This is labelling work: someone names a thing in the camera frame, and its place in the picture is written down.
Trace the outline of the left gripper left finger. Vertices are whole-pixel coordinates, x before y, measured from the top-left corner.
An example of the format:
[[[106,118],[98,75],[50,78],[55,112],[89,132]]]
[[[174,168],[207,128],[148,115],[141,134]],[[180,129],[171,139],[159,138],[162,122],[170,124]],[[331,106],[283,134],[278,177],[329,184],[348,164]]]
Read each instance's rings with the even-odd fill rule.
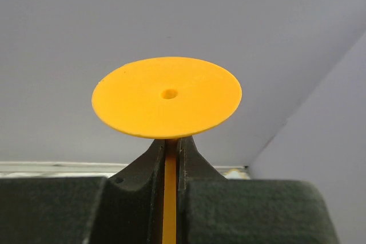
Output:
[[[2,243],[161,243],[164,143],[110,178],[1,180]]]

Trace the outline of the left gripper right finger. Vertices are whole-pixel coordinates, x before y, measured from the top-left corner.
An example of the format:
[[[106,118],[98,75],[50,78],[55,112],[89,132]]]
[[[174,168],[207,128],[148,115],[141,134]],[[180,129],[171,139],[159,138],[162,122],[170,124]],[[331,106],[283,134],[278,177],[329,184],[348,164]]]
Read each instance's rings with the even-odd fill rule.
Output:
[[[321,193],[294,180],[226,179],[178,143],[178,243],[338,243]]]

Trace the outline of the yellow plastic wine glass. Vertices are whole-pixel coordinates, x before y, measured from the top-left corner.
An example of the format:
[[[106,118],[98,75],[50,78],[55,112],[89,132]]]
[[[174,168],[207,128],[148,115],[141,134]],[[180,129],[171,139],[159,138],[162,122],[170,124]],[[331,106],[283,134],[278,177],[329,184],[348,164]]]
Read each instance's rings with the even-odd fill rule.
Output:
[[[224,177],[198,152],[194,135],[226,121],[242,89],[219,65],[195,58],[158,57],[123,65],[91,97],[112,129],[152,144],[109,178],[103,241],[180,243],[187,184]]]

